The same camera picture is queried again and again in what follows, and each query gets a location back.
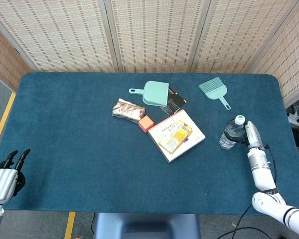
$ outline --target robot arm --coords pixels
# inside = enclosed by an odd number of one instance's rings
[[[21,173],[21,168],[29,152],[30,149],[23,152],[14,169],[10,169],[10,166],[13,165],[12,159],[18,153],[17,150],[10,153],[6,160],[0,163],[0,224],[4,213],[3,205],[16,196],[25,185],[25,177]]]
[[[247,154],[256,187],[261,191],[255,193],[252,204],[255,210],[269,215],[283,223],[299,235],[299,209],[286,205],[273,180],[263,143],[255,125],[245,124],[247,135]]]

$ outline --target blue tablecloth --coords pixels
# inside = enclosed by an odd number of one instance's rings
[[[228,88],[230,111],[198,88],[216,76]],[[169,82],[206,135],[170,164],[137,124],[111,116],[118,98],[144,106],[142,97],[128,89],[142,88],[149,80]],[[155,123],[167,118],[159,107],[146,108]],[[0,143],[0,161],[13,150],[30,148],[23,166],[27,184],[5,208],[241,214],[257,192],[248,150],[242,144],[223,150],[218,144],[226,123],[238,114],[252,120],[264,144],[270,144],[281,194],[299,208],[299,155],[273,76],[26,74]]]

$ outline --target wooden screen panel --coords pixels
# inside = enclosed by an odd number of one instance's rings
[[[253,73],[274,75],[284,100],[299,88],[299,7],[274,36]]]
[[[185,72],[209,0],[111,0],[124,72]]]
[[[97,0],[0,1],[0,20],[40,71],[114,71]]]
[[[195,72],[242,73],[268,40],[291,0],[217,0],[202,46],[198,49]]]
[[[21,77],[29,71],[30,67],[0,32],[0,79],[16,91]]]

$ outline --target yellow floor stripe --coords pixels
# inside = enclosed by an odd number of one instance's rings
[[[71,239],[73,225],[74,225],[74,218],[75,218],[75,212],[69,212],[68,224],[66,225],[64,239]]]
[[[1,134],[2,134],[2,131],[3,131],[6,119],[8,118],[9,112],[11,110],[14,98],[15,98],[15,93],[12,92],[11,96],[10,96],[10,99],[8,101],[8,104],[6,105],[6,108],[5,108],[5,111],[3,113],[3,116],[1,118],[1,121],[0,121],[0,137],[1,137]]]

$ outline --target brush handle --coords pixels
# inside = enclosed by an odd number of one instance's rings
[[[143,89],[130,88],[129,92],[130,92],[130,94],[133,94],[133,95],[144,95],[144,90]]]
[[[223,103],[224,107],[227,109],[227,110],[230,110],[230,105],[228,104],[228,102],[225,100],[224,97],[220,97],[219,100],[221,101],[221,103]]]

